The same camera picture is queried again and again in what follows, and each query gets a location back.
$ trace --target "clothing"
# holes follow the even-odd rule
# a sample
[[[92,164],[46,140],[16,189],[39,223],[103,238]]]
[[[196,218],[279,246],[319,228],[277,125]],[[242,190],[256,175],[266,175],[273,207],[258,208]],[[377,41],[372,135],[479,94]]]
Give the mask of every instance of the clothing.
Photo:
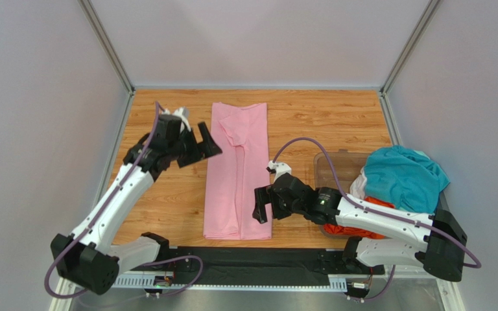
[[[391,203],[387,203],[387,202],[384,202],[384,201],[381,201],[381,200],[378,200],[378,199],[372,198],[372,197],[367,197],[364,200],[368,201],[370,203],[382,205],[385,207],[390,207],[392,209],[395,207]],[[341,225],[325,224],[324,231],[326,233],[329,233],[330,235],[351,235],[351,236],[357,235],[357,236],[362,236],[364,238],[373,238],[373,239],[377,239],[377,240],[385,237],[384,235],[373,233],[373,232],[368,231],[368,230],[353,228],[353,227],[342,227]]]
[[[364,173],[364,168],[361,168],[361,174],[353,183],[351,184],[351,188],[349,189],[349,193],[352,194],[357,199],[364,199],[366,197],[366,192],[364,188],[368,183],[368,178],[366,178],[366,174]]]
[[[450,183],[437,163],[402,146],[370,154],[364,172],[368,179],[366,195],[416,213],[433,214],[439,193]]]
[[[211,136],[222,154],[207,164],[203,236],[221,240],[261,240],[272,237],[272,222],[252,217],[255,188],[270,184],[267,104],[238,108],[216,102]],[[270,205],[268,219],[272,219]]]

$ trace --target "folded pink shirt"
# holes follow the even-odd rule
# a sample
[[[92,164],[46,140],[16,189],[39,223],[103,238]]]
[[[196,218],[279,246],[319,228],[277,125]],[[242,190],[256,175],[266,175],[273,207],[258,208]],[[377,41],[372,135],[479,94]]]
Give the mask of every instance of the folded pink shirt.
[[[213,103],[211,135],[222,149],[208,159],[203,236],[219,240],[272,237],[272,222],[252,218],[255,188],[270,184],[267,104]],[[268,219],[272,211],[267,206]]]

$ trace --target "red cloth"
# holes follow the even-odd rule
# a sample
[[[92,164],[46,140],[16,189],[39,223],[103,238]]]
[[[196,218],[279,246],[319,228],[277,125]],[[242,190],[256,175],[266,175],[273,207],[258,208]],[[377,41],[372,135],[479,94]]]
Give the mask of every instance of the red cloth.
[[[395,208],[395,205],[378,200],[378,199],[373,198],[371,196],[365,198],[364,200],[367,202],[370,202],[370,203],[382,205],[385,207],[390,207],[392,209]],[[368,231],[368,230],[363,230],[363,229],[353,228],[353,227],[342,227],[340,225],[325,224],[324,230],[331,235],[352,235],[352,236],[357,235],[357,236],[361,236],[363,238],[373,238],[376,240],[380,240],[380,239],[385,237],[383,235],[373,233],[373,232]]]

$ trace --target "blue fabric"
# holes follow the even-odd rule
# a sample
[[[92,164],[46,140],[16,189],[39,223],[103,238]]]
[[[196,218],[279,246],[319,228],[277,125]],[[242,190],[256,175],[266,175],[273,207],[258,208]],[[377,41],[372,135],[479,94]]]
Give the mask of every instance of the blue fabric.
[[[393,203],[396,209],[433,214],[439,193],[450,183],[441,167],[426,155],[402,146],[381,148],[364,166],[366,196]]]

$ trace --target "wood grain surface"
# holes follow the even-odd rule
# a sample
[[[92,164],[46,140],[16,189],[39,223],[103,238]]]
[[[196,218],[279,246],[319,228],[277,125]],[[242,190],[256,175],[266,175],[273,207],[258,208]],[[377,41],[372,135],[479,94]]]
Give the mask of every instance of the wood grain surface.
[[[113,175],[127,150],[148,133],[154,119],[154,102],[170,110],[186,106],[189,122],[210,126],[211,105],[234,106],[268,103],[270,158],[289,140],[308,136],[330,152],[373,152],[390,146],[390,139],[375,91],[302,90],[139,90],[128,118]],[[197,127],[196,137],[201,140]],[[293,168],[293,175],[314,187],[313,159],[320,150],[309,142],[292,144],[279,160]],[[124,244],[151,231],[174,246],[261,248],[343,248],[345,239],[326,238],[317,225],[300,215],[274,220],[270,240],[206,240],[203,213],[207,162],[179,169],[176,163],[164,172],[132,209],[114,243]]]

